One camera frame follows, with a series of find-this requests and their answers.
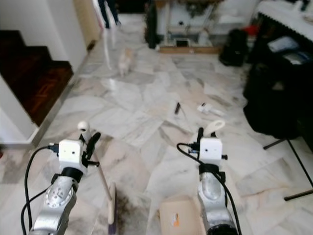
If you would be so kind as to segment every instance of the dark wooden step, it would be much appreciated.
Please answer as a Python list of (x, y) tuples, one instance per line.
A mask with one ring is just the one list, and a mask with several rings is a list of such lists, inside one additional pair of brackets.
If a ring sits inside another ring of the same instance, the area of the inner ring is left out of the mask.
[(34, 78), (51, 62), (47, 47), (24, 47), (9, 59), (0, 60), (0, 73), (19, 97), (29, 89)]
[(0, 60), (7, 59), (25, 47), (21, 33), (16, 30), (0, 30)]
[(23, 94), (20, 102), (38, 126), (42, 124), (72, 75), (69, 62), (53, 61), (36, 78), (36, 83)]

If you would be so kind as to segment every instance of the black bag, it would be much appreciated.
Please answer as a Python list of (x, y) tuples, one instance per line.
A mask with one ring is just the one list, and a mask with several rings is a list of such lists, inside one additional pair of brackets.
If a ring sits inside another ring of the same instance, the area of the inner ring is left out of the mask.
[(219, 56), (219, 60), (226, 66), (241, 66), (247, 52), (247, 33), (234, 29), (228, 34), (227, 42)]

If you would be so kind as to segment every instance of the person's leg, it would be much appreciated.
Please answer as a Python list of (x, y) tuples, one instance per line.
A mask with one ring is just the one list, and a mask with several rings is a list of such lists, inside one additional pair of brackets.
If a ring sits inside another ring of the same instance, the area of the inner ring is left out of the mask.
[(110, 23), (109, 23), (109, 19), (107, 16), (107, 12), (106, 12), (106, 6), (104, 4), (105, 0), (98, 0), (99, 3), (99, 7), (101, 9), (101, 13), (102, 13), (102, 17), (104, 19), (104, 22), (106, 23), (106, 28), (110, 28)]
[(118, 14), (117, 14), (117, 10), (115, 7), (115, 0), (106, 0), (108, 3), (108, 6), (112, 12), (112, 15), (114, 17), (114, 21), (116, 23), (116, 25), (121, 24), (121, 22), (118, 20)]

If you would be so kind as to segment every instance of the white wall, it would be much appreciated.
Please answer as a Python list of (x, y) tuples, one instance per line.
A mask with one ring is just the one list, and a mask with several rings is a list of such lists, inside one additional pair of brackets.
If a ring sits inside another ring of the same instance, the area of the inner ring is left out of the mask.
[(87, 54), (72, 0), (0, 0), (0, 28), (19, 30), (28, 46), (48, 46), (74, 71)]
[(0, 143), (26, 142), (36, 130), (0, 75)]
[[(225, 0), (219, 5), (218, 12), (234, 12), (237, 11), (239, 16), (244, 17), (245, 25), (248, 25), (250, 18), (255, 9), (255, 6), (259, 0)], [(178, 4), (177, 2), (172, 3), (171, 7), (171, 25), (178, 25), (180, 21), (184, 22), (184, 25), (201, 26), (205, 19), (205, 13), (202, 16), (190, 17), (189, 13), (186, 11), (184, 4)], [(166, 25), (165, 17), (165, 7), (158, 10), (157, 16), (157, 33), (165, 33)]]

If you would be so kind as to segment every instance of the marble floor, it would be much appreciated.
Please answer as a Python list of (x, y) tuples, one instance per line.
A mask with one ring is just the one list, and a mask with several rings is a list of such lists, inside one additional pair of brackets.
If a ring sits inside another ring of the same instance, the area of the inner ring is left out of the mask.
[[(142, 42), (142, 16), (121, 16), (113, 50), (107, 35), (112, 70), (100, 41), (73, 81), (73, 88), (40, 145), (77, 138), (77, 124), (87, 120), (102, 133), (97, 146), (109, 182), (118, 189), (119, 234), (160, 235), (159, 204), (170, 196), (196, 195), (196, 164), (175, 148), (189, 142), (200, 126), (224, 119), (217, 135), (228, 161), (226, 182), (240, 214), (244, 235), (313, 234), (313, 196), (285, 202), (283, 197), (310, 189), (287, 143), (267, 151), (270, 136), (255, 133), (243, 114), (242, 96), (248, 67), (225, 67), (216, 55), (167, 55)], [(117, 59), (124, 47), (135, 51), (134, 71), (121, 78)], [(177, 102), (180, 112), (175, 115)], [(211, 104), (209, 114), (197, 111)], [(292, 141), (308, 170), (313, 158), (302, 139)], [(9, 149), (0, 159), (0, 234), (20, 235), (25, 202), (23, 177), (31, 150)], [(58, 159), (42, 151), (34, 160), (30, 195), (49, 186), (59, 172)], [(41, 200), (32, 204), (34, 216)], [(78, 189), (66, 235), (107, 234), (107, 203), (96, 172), (90, 168)]]

